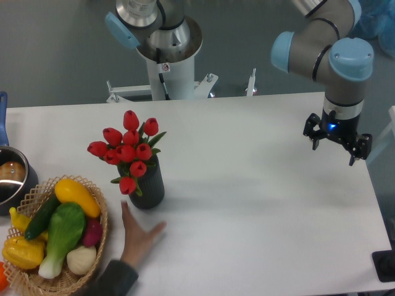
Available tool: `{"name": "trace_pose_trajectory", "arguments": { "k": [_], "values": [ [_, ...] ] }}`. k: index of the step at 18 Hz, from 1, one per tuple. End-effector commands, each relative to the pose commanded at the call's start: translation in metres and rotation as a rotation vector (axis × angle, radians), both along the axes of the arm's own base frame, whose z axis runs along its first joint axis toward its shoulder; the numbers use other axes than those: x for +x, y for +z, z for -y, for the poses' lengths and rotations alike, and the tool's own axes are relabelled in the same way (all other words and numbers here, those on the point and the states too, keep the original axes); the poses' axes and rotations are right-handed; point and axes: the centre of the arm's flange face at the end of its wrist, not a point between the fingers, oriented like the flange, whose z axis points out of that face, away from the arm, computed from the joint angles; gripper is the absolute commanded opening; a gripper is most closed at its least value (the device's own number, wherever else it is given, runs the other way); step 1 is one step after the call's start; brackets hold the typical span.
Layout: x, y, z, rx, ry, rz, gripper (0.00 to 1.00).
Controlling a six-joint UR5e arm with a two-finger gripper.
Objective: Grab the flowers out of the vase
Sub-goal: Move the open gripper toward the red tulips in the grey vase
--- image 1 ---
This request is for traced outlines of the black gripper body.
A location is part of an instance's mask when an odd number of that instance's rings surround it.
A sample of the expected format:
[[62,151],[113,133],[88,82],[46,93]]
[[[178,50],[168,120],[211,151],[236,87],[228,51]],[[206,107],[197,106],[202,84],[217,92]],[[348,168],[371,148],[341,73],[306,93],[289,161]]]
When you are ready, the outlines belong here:
[[354,146],[357,143],[359,118],[360,110],[356,106],[324,107],[319,140],[328,139],[342,146]]

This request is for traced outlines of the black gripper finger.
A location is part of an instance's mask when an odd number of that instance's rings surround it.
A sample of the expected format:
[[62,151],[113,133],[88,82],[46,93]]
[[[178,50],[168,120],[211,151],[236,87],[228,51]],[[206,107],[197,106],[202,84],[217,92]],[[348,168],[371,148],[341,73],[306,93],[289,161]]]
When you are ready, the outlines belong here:
[[366,160],[372,150],[373,136],[368,133],[355,134],[347,138],[343,147],[349,152],[349,166],[357,160]]
[[309,115],[304,125],[303,135],[312,142],[312,150],[316,150],[320,140],[326,138],[327,132],[322,129],[322,120],[317,114],[311,113]]

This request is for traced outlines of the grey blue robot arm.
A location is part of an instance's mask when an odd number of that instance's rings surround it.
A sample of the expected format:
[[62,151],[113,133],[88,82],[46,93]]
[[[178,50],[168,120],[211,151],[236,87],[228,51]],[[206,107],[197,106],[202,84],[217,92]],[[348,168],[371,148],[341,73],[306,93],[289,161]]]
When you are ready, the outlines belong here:
[[[303,133],[313,147],[329,139],[342,145],[352,162],[366,159],[372,136],[359,134],[357,126],[374,52],[368,42],[348,37],[360,19],[361,6],[358,1],[295,1],[294,5],[309,24],[301,33],[279,34],[270,60],[284,72],[325,87],[322,114],[310,115]],[[105,23],[120,44],[136,49],[145,59],[155,101],[207,95],[194,81],[201,29],[185,14],[182,1],[117,1]]]

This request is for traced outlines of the dark grey sleeved forearm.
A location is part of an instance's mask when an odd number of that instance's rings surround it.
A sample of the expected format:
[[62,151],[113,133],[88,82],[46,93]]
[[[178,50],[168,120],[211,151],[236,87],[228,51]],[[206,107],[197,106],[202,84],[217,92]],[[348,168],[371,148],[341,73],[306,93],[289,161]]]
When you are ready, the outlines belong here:
[[130,265],[120,260],[111,260],[104,272],[92,283],[73,295],[114,295],[129,293],[138,280],[138,273]]

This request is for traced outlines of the person's hand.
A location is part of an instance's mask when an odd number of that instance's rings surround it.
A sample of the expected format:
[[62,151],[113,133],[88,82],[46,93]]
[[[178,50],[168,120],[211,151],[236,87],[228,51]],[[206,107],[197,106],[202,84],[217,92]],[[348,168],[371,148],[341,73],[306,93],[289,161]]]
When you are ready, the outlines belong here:
[[151,251],[167,224],[163,221],[150,231],[145,231],[131,214],[126,201],[121,202],[121,209],[125,243],[120,260],[136,269]]

